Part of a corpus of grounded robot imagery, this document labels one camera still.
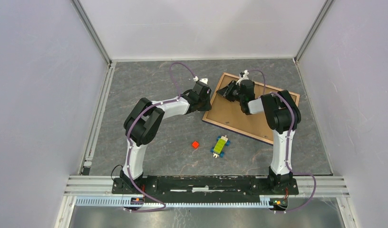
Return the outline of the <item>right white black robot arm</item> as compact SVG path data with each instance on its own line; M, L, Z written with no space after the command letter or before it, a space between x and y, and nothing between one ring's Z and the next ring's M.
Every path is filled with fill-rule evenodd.
M291 150L301 114L289 91L271 92L256 98L254 87L252 80L243 79L231 81L216 93L230 102L239 102L246 115L265 114L273 134L273 156L266 184L271 193L279 194L287 186L294 185Z

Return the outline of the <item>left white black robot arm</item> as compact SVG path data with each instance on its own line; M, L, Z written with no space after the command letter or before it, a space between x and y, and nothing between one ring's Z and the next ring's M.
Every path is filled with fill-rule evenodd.
M193 89L163 101L141 98L124 122L127 136L126 162L120 173L129 193L141 190L143 160L147 145L155 138L161 122L169 117L211 110L211 89L208 79L195 82Z

